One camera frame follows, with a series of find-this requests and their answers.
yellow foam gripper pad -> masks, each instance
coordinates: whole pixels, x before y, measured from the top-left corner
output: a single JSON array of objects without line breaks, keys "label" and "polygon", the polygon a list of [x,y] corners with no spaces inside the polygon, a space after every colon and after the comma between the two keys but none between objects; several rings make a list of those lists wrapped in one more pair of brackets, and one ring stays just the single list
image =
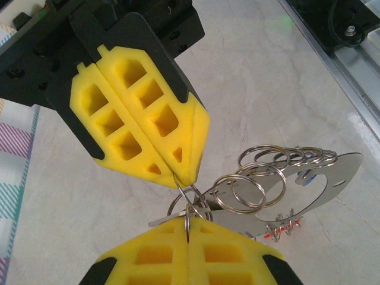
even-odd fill
[{"label": "yellow foam gripper pad", "polygon": [[189,243],[176,218],[103,254],[98,264],[115,262],[105,285],[277,284],[263,257],[282,261],[281,253],[200,218],[190,226]]},{"label": "yellow foam gripper pad", "polygon": [[178,101],[144,50],[100,46],[98,51],[102,58],[96,65],[79,66],[70,100],[105,153],[97,162],[171,187],[170,171],[182,186],[193,184],[210,125],[201,102],[191,92],[186,103]]},{"label": "yellow foam gripper pad", "polygon": [[78,66],[70,108],[104,151],[106,168],[175,187],[172,171],[95,64]]}]

keychain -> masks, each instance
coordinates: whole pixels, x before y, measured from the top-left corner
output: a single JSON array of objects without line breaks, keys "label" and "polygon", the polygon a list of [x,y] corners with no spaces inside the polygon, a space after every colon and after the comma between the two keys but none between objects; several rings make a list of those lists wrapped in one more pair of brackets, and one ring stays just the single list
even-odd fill
[{"label": "keychain", "polygon": [[[242,163],[248,154],[256,151],[259,153],[255,155],[253,162]],[[267,155],[273,156],[272,162],[259,161]],[[338,156],[335,151],[316,147],[283,148],[276,145],[251,147],[239,156],[237,160],[239,168],[235,173],[221,176],[203,194],[194,185],[183,190],[177,183],[180,194],[170,205],[167,217],[152,221],[149,226],[154,227],[183,216],[184,211],[174,214],[172,211],[178,201],[184,198],[191,206],[193,215],[252,238],[265,235],[277,242],[282,231],[290,235],[294,225],[299,226],[299,220],[305,213],[334,199],[352,180],[361,162],[360,153]],[[325,175],[327,184],[322,194],[298,213],[294,213],[294,209],[291,209],[285,218],[281,213],[277,214],[277,218],[273,221],[262,221],[257,218],[255,214],[263,208],[273,206],[285,196],[286,178],[295,173],[298,174],[295,182],[302,186],[311,183],[317,175]],[[277,182],[282,183],[280,194],[275,199],[267,201],[267,192]],[[195,194],[193,202],[187,197],[189,192]],[[252,197],[253,202],[243,197]]]},{"label": "keychain", "polygon": [[[256,151],[254,161],[243,164]],[[272,162],[259,161],[268,155]],[[180,194],[167,216],[149,223],[154,229],[103,254],[80,285],[302,284],[281,253],[254,239],[265,235],[277,242],[281,232],[290,235],[304,214],[346,187],[361,162],[360,153],[338,156],[315,147],[258,145],[239,156],[235,173],[221,176],[204,193],[195,185],[183,189],[173,175]],[[302,186],[325,175],[325,189],[298,213],[292,208],[286,217],[278,213],[274,221],[258,219],[257,213],[283,199],[286,179],[295,173],[295,182]],[[277,182],[282,184],[281,192],[268,201],[267,193]],[[193,201],[190,192],[195,195]],[[172,214],[181,198],[187,203],[185,209]]]}]

marble floor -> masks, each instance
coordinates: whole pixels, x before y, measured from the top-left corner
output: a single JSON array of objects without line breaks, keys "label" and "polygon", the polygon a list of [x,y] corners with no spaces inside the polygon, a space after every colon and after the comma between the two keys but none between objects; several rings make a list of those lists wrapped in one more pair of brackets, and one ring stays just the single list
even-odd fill
[{"label": "marble floor", "polygon": [[[277,1],[194,0],[206,36],[177,62],[211,115],[197,186],[257,144],[358,151],[347,188],[279,243],[305,284],[378,284],[380,143]],[[175,190],[92,161],[41,109],[8,284],[77,284],[108,249],[148,230]]]}]

screw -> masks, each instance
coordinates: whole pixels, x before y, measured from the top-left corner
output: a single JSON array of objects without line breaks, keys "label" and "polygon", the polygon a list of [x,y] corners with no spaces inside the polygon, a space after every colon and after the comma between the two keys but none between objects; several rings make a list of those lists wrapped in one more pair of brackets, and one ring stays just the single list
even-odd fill
[{"label": "screw", "polygon": [[182,52],[184,52],[187,49],[188,49],[188,45],[182,45],[182,46],[179,47],[178,53],[182,53]]},{"label": "screw", "polygon": [[173,12],[173,9],[175,8],[175,6],[177,6],[177,1],[175,1],[175,0],[170,0],[167,3],[167,7],[169,9],[169,14],[171,14]]},{"label": "screw", "polygon": [[49,53],[49,48],[46,45],[39,44],[34,48],[34,53],[38,56],[46,56]]},{"label": "screw", "polygon": [[22,68],[10,68],[7,74],[12,79],[19,79],[25,75],[25,71]]},{"label": "screw", "polygon": [[349,26],[347,30],[344,32],[344,35],[346,37],[352,37],[354,34],[356,34],[355,26]]}]

